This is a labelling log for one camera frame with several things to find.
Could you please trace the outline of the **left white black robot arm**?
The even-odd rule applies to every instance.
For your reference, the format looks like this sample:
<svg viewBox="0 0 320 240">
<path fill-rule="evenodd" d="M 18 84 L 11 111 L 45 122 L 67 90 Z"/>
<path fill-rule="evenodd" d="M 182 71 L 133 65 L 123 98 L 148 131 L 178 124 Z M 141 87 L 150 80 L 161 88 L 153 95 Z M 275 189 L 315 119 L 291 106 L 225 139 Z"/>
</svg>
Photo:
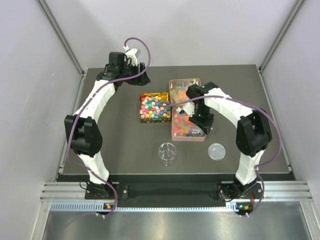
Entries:
<svg viewBox="0 0 320 240">
<path fill-rule="evenodd" d="M 103 137 L 98 127 L 101 113 L 122 83 L 145 86 L 150 82 L 145 64 L 138 61 L 139 50 L 125 48 L 124 52 L 111 52 L 103 71 L 94 82 L 83 105 L 64 119 L 68 150 L 73 151 L 86 168 L 89 181 L 86 199 L 109 199 L 114 194 L 110 173 L 105 167 L 101 148 Z"/>
</svg>

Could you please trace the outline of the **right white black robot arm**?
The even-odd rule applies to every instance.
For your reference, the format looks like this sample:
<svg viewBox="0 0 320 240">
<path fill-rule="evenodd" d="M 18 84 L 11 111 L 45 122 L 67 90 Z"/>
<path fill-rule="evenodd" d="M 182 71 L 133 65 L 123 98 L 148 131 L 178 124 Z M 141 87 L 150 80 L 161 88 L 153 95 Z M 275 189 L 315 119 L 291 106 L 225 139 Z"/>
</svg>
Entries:
<svg viewBox="0 0 320 240">
<path fill-rule="evenodd" d="M 272 140 L 268 118 L 252 107 L 232 101 L 231 97 L 212 82 L 202 86 L 193 84 L 188 87 L 186 95 L 191 102 L 184 104 L 182 109 L 188 114 L 189 121 L 206 135 L 210 133 L 214 122 L 211 109 L 235 126 L 235 143 L 240 151 L 240 159 L 232 187 L 237 197 L 245 198 L 257 182 L 257 166 Z"/>
</svg>

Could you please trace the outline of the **silver metal scoop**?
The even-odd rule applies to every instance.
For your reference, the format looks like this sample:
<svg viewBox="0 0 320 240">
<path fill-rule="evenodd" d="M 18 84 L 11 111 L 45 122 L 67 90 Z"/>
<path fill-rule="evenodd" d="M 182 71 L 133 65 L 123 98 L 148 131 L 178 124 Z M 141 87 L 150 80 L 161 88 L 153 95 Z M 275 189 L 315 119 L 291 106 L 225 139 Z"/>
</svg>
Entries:
<svg viewBox="0 0 320 240">
<path fill-rule="evenodd" d="M 205 137 L 206 135 L 200 128 L 189 128 L 186 133 L 186 136 L 198 138 L 198 137 Z"/>
</svg>

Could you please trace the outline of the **gold tin of pastel gummies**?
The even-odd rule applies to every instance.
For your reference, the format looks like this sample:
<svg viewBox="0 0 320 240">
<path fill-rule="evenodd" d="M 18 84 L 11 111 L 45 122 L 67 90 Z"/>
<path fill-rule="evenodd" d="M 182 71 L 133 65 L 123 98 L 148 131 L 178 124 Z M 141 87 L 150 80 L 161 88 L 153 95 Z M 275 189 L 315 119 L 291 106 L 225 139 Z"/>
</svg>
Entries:
<svg viewBox="0 0 320 240">
<path fill-rule="evenodd" d="M 172 79 L 169 81 L 169 93 L 170 102 L 172 104 L 177 104 L 188 100 L 186 94 L 189 86 L 197 84 L 201 85 L 201 80 L 199 78 L 186 78 L 186 79 Z"/>
</svg>

